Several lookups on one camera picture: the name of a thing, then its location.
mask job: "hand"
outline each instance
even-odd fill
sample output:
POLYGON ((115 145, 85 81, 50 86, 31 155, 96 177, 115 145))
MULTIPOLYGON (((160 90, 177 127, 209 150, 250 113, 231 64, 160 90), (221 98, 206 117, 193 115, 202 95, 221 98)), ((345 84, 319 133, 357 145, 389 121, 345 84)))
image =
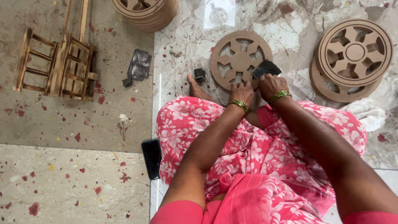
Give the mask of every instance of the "hand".
POLYGON ((261 97, 268 103, 273 95, 284 90, 289 91, 286 79, 271 74, 262 75, 258 86, 260 88, 261 97))
POLYGON ((238 83, 238 85, 231 84, 231 94, 229 95, 229 101, 240 100, 244 102, 250 110, 250 107, 253 104, 253 97, 254 90, 252 88, 251 82, 246 81, 244 84, 238 83))

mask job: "folded sandpaper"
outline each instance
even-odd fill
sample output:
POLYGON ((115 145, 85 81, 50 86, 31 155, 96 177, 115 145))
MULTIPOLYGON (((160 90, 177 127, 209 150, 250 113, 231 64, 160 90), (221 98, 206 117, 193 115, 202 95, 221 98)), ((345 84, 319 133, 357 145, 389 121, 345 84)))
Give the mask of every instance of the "folded sandpaper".
POLYGON ((263 74, 279 75, 282 71, 270 60, 265 59, 257 68, 253 69, 252 74, 256 79, 260 79, 263 74))

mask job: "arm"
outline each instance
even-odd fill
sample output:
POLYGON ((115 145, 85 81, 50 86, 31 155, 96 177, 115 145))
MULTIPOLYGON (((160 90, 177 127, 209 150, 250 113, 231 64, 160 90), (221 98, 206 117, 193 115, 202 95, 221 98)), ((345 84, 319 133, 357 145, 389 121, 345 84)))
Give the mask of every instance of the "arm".
MULTIPOLYGON (((286 80, 270 74, 260 79, 264 100, 288 90, 286 80)), ((347 215, 368 210, 398 214, 398 197, 334 129, 317 119, 291 97, 272 103, 289 130, 325 170, 335 193, 338 211, 347 215)))
MULTIPOLYGON (((253 103, 254 91, 250 82, 232 85, 230 101, 241 100, 248 107, 253 103)), ((219 157, 229 136, 238 126, 245 111, 235 104, 226 110, 187 149, 160 207, 178 201, 189 200, 205 209, 205 177, 219 157)))

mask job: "stack of wooden wheels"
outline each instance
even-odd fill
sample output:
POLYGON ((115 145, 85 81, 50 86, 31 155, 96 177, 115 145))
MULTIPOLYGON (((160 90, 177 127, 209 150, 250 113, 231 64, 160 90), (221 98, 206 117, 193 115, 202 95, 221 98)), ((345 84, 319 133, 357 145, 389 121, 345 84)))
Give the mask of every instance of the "stack of wooden wheels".
POLYGON ((112 0, 116 9, 139 31, 154 33, 174 18, 178 0, 112 0))
POLYGON ((388 33, 374 22, 342 22, 318 43, 310 64, 312 87, 336 102, 365 98, 378 87, 390 66, 392 47, 388 33))

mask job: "toe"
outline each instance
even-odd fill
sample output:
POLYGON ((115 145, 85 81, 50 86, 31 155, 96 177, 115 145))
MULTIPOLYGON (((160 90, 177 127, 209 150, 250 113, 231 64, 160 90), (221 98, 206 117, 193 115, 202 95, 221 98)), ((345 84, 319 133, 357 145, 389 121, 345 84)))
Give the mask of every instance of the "toe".
POLYGON ((190 86, 197 84, 196 80, 193 78, 192 74, 187 75, 187 81, 190 86))

